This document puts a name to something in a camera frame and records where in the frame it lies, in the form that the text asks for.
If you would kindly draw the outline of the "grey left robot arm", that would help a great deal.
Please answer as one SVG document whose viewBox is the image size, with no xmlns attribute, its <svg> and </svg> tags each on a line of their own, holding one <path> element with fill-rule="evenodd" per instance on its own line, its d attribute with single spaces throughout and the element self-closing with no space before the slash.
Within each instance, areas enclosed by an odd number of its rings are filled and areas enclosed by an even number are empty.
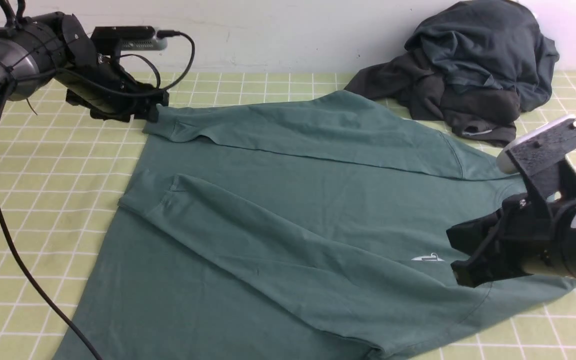
<svg viewBox="0 0 576 360">
<path fill-rule="evenodd" d="M 153 26 L 98 26 L 91 34 L 73 14 L 34 17 L 4 8 L 0 27 L 0 104 L 26 101 L 57 80 L 65 100 L 99 120 L 152 121 L 157 105 L 169 105 L 169 92 L 136 80 L 120 60 L 129 50 L 160 51 L 167 39 Z"/>
</svg>

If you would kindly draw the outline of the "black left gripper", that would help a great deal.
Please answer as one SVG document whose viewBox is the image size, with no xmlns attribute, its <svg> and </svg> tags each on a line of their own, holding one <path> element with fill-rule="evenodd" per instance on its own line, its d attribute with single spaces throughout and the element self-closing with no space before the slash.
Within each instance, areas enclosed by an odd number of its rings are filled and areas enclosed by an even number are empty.
<svg viewBox="0 0 576 360">
<path fill-rule="evenodd" d="M 170 95 L 162 89 L 162 75 L 153 62 L 136 54 L 153 72 L 155 84 L 136 80 L 121 66 L 129 54 L 98 54 L 95 66 L 71 66 L 65 69 L 65 100 L 69 105 L 89 110 L 97 120 L 130 122 L 152 121 L 157 106 L 169 105 Z"/>
</svg>

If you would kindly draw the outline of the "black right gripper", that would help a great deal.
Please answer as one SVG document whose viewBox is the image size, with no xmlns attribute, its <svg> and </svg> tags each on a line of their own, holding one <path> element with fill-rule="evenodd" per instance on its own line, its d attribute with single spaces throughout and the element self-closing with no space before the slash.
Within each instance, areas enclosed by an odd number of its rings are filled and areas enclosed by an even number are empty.
<svg viewBox="0 0 576 360">
<path fill-rule="evenodd" d="M 562 228 L 569 203 L 546 203 L 545 214 L 525 199 L 510 197 L 483 217 L 448 228 L 451 247 L 467 255 L 451 262 L 457 284 L 474 289 L 486 283 L 531 275 L 567 278 Z"/>
</svg>

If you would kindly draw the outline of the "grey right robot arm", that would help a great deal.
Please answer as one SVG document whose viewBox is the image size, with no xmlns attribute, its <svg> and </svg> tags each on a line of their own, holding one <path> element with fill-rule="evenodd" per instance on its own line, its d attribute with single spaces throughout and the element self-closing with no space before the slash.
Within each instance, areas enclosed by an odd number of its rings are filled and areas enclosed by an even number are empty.
<svg viewBox="0 0 576 360">
<path fill-rule="evenodd" d="M 531 275 L 576 280 L 576 198 L 546 207 L 540 218 L 516 194 L 495 212 L 448 228 L 451 247 L 468 255 L 451 263 L 457 284 L 475 288 Z"/>
</svg>

